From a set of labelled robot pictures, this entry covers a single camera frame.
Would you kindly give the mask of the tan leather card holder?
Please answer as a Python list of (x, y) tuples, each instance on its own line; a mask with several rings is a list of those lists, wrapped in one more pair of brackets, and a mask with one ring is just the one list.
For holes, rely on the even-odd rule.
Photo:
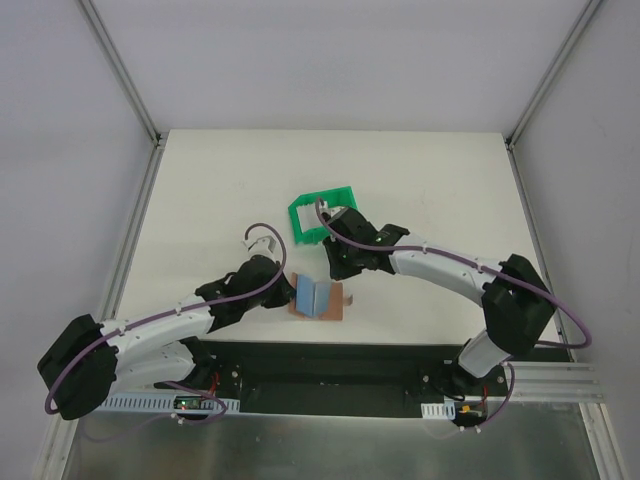
[(353, 295), (340, 282), (315, 281), (297, 273), (291, 274), (290, 282), (295, 294), (288, 313), (297, 318), (342, 321), (345, 309), (353, 304)]

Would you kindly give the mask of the green plastic bin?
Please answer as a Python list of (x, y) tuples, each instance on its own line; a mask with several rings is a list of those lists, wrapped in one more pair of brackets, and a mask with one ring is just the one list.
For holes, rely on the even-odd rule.
[(329, 235), (316, 214), (315, 202), (318, 198), (327, 201), (330, 206), (357, 207), (355, 195), (350, 186), (298, 196), (288, 207), (296, 245), (316, 245)]

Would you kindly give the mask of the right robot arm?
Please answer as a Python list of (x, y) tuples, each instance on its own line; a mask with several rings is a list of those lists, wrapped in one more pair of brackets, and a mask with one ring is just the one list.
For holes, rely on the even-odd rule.
[(397, 225), (378, 230), (352, 207), (331, 210), (320, 201), (315, 210), (329, 232), (323, 245), (332, 279), (383, 271), (430, 282), (482, 309), (484, 329), (448, 368), (451, 385), (461, 394), (476, 392), (502, 362), (529, 353), (556, 312), (537, 271), (520, 255), (494, 261), (453, 253)]

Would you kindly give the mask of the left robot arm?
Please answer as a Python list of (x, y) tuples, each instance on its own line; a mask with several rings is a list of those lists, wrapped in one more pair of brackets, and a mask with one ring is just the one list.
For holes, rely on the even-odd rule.
[(202, 388), (212, 367), (200, 339), (256, 307), (283, 307), (295, 294), (282, 264), (256, 254), (158, 314), (102, 322), (81, 315), (37, 364), (48, 389), (45, 411), (75, 420), (132, 387), (169, 381)]

